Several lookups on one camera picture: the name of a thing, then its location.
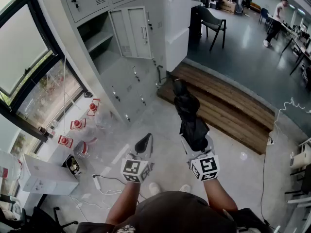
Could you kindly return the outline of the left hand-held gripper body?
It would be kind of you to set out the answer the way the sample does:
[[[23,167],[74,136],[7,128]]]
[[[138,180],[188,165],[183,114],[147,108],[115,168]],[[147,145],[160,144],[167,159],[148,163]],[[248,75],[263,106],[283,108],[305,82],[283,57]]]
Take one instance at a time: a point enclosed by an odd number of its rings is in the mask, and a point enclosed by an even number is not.
[[[154,163],[146,155],[129,153],[122,159],[121,175],[133,183],[143,183],[154,168]]]

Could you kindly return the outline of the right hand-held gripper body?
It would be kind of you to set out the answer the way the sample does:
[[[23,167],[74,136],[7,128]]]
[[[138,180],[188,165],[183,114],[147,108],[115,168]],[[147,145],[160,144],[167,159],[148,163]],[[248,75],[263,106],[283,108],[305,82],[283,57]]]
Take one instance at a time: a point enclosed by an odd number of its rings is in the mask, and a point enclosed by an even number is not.
[[[218,155],[201,154],[198,157],[188,160],[187,164],[195,178],[199,181],[216,179],[220,171]]]

